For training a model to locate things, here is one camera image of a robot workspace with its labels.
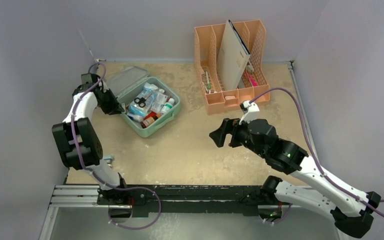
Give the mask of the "blue wet wipes pack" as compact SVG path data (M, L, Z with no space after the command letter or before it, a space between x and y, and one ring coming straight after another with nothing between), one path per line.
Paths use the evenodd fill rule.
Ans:
M148 115L154 101L155 93L159 90L155 84L145 83L142 91L129 104L128 111L134 115L145 117Z

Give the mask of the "green medicine case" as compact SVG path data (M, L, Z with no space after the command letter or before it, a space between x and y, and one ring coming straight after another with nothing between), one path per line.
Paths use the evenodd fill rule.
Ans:
M181 110L180 97L144 68L128 66L110 78L107 85L125 107L121 117L142 138L164 127Z

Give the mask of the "brown bottle orange cap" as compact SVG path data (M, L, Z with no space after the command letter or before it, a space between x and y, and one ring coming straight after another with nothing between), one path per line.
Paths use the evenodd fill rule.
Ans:
M144 120L140 123L141 127L143 129L149 127L152 125L156 120L158 120L161 117L159 113L155 113L153 111L150 112L149 115L147 115Z

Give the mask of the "clear bag alcohol pads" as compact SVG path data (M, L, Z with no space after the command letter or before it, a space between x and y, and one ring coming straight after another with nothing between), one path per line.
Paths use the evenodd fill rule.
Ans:
M150 110L156 114L159 114L164 104L167 102L169 96L166 95L164 89L160 88L154 92L153 97L154 97L154 101L151 105Z

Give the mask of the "small white bottle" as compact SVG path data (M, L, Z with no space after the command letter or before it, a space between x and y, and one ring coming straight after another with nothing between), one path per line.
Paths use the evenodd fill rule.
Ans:
M163 107L160 110L161 115L167 114L175 105L175 99L169 98L168 101L163 105Z

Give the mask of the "small white blue tube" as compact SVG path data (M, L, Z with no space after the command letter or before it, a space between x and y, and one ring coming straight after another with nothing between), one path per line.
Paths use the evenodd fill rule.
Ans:
M133 114L131 112L128 112L126 115L127 115L127 117L129 119L131 119L132 121L138 122L138 123L140 123L140 122L142 122L144 120L143 116L137 115L137 114Z

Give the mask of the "black handled scissors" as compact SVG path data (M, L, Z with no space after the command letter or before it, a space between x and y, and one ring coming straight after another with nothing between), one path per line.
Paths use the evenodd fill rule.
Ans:
M134 103L137 104L140 108L144 108L147 104L146 104L146 100L153 94L153 92L149 92L147 94L144 94L143 96L141 97L136 97L134 99Z

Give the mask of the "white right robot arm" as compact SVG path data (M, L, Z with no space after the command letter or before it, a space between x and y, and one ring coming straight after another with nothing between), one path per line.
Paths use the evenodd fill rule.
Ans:
M330 173L318 168L315 160L292 141L280 138L274 126L265 119L240 123L238 118L223 119L209 137L219 148L231 135L229 146L245 147L263 158L272 169L307 184L295 186L270 175L261 187L260 196L268 204L276 200L306 208L332 221L344 234L361 239L372 227L372 213L381 196L374 191L356 189Z

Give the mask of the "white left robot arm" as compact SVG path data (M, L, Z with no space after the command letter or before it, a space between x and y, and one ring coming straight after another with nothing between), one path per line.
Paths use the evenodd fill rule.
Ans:
M52 135L63 165L91 175L102 191L110 191L112 201L122 205L128 201L129 191L121 175L104 160L91 119L96 108L107 115L119 115L124 109L99 75L82 74L81 82L72 94L67 117L52 126Z

